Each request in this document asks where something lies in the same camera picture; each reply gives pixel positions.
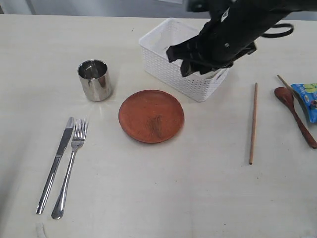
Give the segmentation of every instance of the fork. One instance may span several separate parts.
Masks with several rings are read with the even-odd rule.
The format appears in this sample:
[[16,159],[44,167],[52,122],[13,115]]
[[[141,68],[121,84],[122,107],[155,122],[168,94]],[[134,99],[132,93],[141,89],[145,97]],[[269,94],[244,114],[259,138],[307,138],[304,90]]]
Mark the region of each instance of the fork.
[[86,123],[84,119],[76,121],[74,137],[71,142],[72,152],[71,152],[66,176],[64,178],[64,182],[60,190],[60,194],[56,201],[55,207],[52,211],[51,217],[53,219],[60,219],[64,215],[70,173],[74,165],[74,160],[75,160],[77,150],[84,145],[87,128],[88,128],[88,124]]

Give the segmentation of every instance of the white basket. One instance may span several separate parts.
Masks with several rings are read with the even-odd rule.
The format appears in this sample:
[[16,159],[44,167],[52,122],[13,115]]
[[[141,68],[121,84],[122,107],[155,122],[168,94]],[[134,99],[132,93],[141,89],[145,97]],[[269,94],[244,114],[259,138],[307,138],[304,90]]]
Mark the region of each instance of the white basket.
[[177,91],[204,102],[223,82],[227,69],[219,69],[204,75],[198,72],[183,78],[180,72],[182,60],[169,63],[166,50],[196,36],[199,31],[175,18],[169,18],[139,40],[142,47],[144,69]]

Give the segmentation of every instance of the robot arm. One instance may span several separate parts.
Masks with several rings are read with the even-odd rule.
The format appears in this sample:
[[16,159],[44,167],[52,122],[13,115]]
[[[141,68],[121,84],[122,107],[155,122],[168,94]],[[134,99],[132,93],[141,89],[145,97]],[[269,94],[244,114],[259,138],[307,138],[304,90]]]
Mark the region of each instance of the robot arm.
[[190,0],[188,10],[209,11],[199,35],[167,50],[169,62],[182,59],[183,77],[228,68],[256,51],[254,40],[294,11],[317,11],[317,0]]

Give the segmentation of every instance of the wall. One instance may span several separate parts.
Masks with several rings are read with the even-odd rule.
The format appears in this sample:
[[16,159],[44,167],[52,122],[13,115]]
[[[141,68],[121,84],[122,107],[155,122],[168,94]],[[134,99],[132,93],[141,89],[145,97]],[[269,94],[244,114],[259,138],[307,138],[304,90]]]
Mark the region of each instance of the wall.
[[[0,0],[0,4],[5,13],[12,14],[209,17],[207,13],[185,12],[183,5],[161,0]],[[317,20],[317,13],[296,12],[287,19]]]

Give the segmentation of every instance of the table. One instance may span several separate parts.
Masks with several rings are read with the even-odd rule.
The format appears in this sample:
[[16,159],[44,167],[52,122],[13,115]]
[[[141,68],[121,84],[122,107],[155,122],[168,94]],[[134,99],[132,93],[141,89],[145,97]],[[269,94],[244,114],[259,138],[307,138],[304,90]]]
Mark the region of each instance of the table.
[[[0,15],[0,237],[298,238],[317,233],[317,152],[273,95],[316,78],[317,22],[292,21],[282,39],[258,39],[204,103],[148,75],[138,39],[164,19]],[[206,19],[184,19],[201,28]],[[104,60],[115,86],[86,100],[77,66]],[[248,165],[254,83],[259,83],[254,165]],[[147,145],[120,128],[121,103],[144,89],[174,95],[185,125]],[[300,117],[302,111],[296,104]],[[42,215],[35,210],[69,116],[90,120],[76,156],[64,217],[51,212],[68,146]],[[309,126],[317,137],[317,128]]]

